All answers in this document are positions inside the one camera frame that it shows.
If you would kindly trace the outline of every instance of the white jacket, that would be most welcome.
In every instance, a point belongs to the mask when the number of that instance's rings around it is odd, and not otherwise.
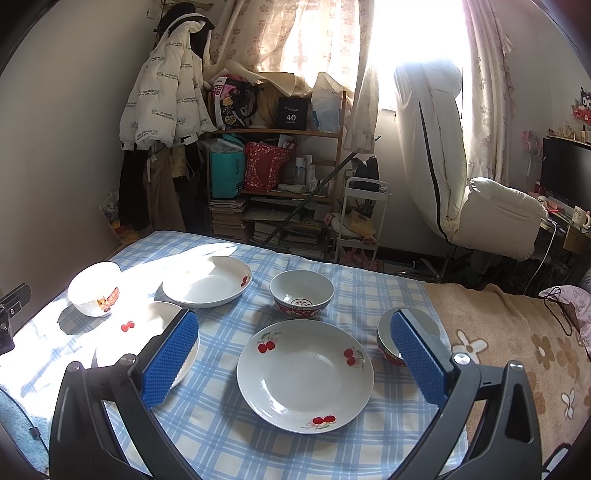
[[[167,31],[150,54],[121,116],[123,150],[133,150],[134,144],[139,150],[148,150],[155,140],[172,147],[188,135],[198,137],[217,130],[201,93],[203,62],[190,45],[190,34],[204,25],[205,21],[186,21],[170,36]]]

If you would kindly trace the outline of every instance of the cable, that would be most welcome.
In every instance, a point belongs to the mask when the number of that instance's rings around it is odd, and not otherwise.
[[[540,262],[540,266],[535,271],[535,273],[531,276],[530,281],[527,283],[527,286],[525,287],[525,290],[523,291],[523,295],[525,295],[525,292],[530,287],[531,281],[538,274],[538,272],[540,271],[540,268],[542,268],[542,265],[544,265],[544,262],[546,261],[546,257],[548,256],[548,253],[550,253],[550,248],[552,247],[552,242],[554,242],[554,237],[556,236],[556,230],[558,230],[558,224],[555,221],[553,221],[552,219],[548,219],[548,221],[554,225],[554,233],[552,234],[552,238],[550,239],[550,245],[548,245],[548,250],[546,250],[546,254],[544,255],[544,258],[542,259],[542,261]]]
[[[558,322],[558,324],[562,328],[564,334],[567,337],[570,337],[573,334],[573,324],[570,322],[569,316],[566,315],[566,312],[564,311],[564,307],[562,306],[562,302],[559,300],[561,294],[562,294],[562,289],[560,287],[552,288],[552,290],[550,290],[550,292],[545,297],[543,297],[544,298],[544,305],[548,309],[548,311],[552,314],[552,316],[556,319],[556,321]],[[556,314],[548,306],[548,304],[546,303],[547,301],[558,304],[558,306],[560,307],[560,311],[562,312],[562,315],[564,316],[564,319],[566,320],[566,323],[568,323],[570,326],[570,333],[566,331],[566,328],[564,328],[564,325],[562,325],[562,322],[560,321],[560,319],[556,316]]]

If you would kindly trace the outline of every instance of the blue rubber gripper pad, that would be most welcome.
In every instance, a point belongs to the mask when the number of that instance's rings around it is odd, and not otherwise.
[[[390,335],[425,400],[441,408],[448,399],[445,371],[401,311],[392,315]]]
[[[197,315],[187,312],[144,371],[141,396],[148,409],[164,401],[198,335]]]

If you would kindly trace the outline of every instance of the bottle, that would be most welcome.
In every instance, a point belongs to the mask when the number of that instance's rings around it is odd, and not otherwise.
[[[308,169],[306,170],[306,188],[308,190],[312,190],[310,188],[310,184],[311,184],[312,180],[314,180],[315,178],[316,178],[316,166],[309,165]]]
[[[295,159],[295,176],[294,185],[305,185],[306,184],[306,169],[304,168],[304,158],[297,157]]]

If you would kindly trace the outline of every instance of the stack of books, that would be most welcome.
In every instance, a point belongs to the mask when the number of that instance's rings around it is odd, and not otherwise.
[[[293,255],[322,260],[324,245],[321,231],[320,222],[306,215],[296,216],[295,221],[289,223],[279,246],[288,248]]]
[[[212,200],[209,210],[212,213],[213,234],[232,240],[247,241],[252,236],[252,225],[244,221],[248,201],[239,196],[233,200]]]
[[[323,243],[320,239],[322,226],[320,222],[311,218],[312,214],[313,212],[304,212],[295,215],[267,243],[266,247],[282,253],[322,260],[324,251]],[[288,212],[281,210],[249,207],[244,215],[244,220],[253,224],[254,234],[251,242],[254,245],[264,242],[288,215]]]

